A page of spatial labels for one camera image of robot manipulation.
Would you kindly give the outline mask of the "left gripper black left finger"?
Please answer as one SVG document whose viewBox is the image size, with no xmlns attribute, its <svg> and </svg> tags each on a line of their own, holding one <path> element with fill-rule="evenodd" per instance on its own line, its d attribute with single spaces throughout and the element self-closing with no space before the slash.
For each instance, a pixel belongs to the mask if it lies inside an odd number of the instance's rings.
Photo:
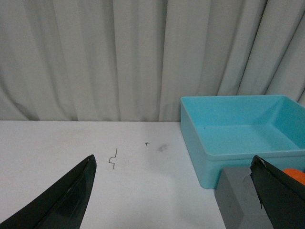
<svg viewBox="0 0 305 229">
<path fill-rule="evenodd" d="M 79 229 L 96 174 L 90 155 L 32 202 L 0 224 L 2 229 Z"/>
</svg>

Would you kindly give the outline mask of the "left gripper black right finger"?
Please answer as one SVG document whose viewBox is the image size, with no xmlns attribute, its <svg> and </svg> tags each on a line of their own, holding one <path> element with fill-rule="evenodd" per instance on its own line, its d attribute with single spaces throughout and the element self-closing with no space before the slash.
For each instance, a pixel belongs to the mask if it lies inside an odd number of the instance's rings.
<svg viewBox="0 0 305 229">
<path fill-rule="evenodd" d="M 305 227 L 305 186 L 263 158 L 255 155 L 250 177 L 273 228 Z"/>
</svg>

